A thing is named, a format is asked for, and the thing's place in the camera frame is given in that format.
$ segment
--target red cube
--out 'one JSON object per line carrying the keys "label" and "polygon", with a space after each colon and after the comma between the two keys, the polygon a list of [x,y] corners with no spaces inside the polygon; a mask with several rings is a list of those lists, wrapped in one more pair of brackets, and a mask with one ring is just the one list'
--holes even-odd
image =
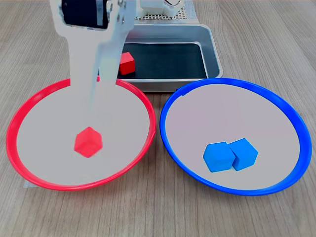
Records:
{"label": "red cube", "polygon": [[103,147],[102,136],[93,128],[88,127],[76,137],[75,151],[86,158],[90,158]]}
{"label": "red cube", "polygon": [[132,55],[130,53],[123,53],[119,65],[119,72],[121,75],[134,73],[135,70],[135,60]]}

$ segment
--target cube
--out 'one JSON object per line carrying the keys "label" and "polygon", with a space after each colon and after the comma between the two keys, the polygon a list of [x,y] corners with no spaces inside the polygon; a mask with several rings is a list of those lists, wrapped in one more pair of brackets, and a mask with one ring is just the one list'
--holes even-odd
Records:
{"label": "cube", "polygon": [[135,60],[130,53],[123,53],[120,60],[119,72],[121,75],[134,73],[136,70]]}
{"label": "cube", "polygon": [[88,127],[76,136],[75,151],[86,158],[95,155],[103,147],[102,136]]}
{"label": "cube", "polygon": [[218,172],[230,169],[236,157],[226,142],[220,142],[207,145],[203,158],[211,172]]}
{"label": "cube", "polygon": [[236,156],[233,163],[233,167],[236,171],[248,168],[256,162],[258,152],[247,139],[242,138],[232,142],[229,144],[229,147]]}

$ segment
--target blue cube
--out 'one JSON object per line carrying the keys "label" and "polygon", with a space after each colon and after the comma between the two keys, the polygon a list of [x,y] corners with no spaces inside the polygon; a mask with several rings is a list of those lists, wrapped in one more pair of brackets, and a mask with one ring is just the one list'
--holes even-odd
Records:
{"label": "blue cube", "polygon": [[226,142],[207,145],[203,158],[211,172],[228,170],[236,158]]}
{"label": "blue cube", "polygon": [[236,171],[248,168],[256,162],[258,152],[245,138],[230,143],[229,147],[236,156],[233,163]]}

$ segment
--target silver tray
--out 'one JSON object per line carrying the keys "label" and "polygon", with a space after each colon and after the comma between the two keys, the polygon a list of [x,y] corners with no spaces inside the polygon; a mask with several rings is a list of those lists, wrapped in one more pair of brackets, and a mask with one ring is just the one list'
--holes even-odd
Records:
{"label": "silver tray", "polygon": [[[135,24],[125,43],[195,43],[199,45],[207,78],[223,74],[212,32],[203,24]],[[196,79],[123,79],[143,92],[174,92]]]}

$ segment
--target table surface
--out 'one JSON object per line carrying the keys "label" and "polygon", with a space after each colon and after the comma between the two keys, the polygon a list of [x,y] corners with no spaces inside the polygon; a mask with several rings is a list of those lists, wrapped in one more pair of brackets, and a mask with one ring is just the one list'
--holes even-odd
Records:
{"label": "table surface", "polygon": [[[224,77],[259,84],[288,101],[316,141],[316,2],[196,1],[214,34]],[[69,76],[67,42],[46,1],[0,1],[1,237],[312,237],[315,155],[287,190],[239,197],[184,173],[157,136],[119,179],[87,191],[24,188],[7,158],[7,127],[42,88]],[[157,121],[170,94],[148,94]]]}

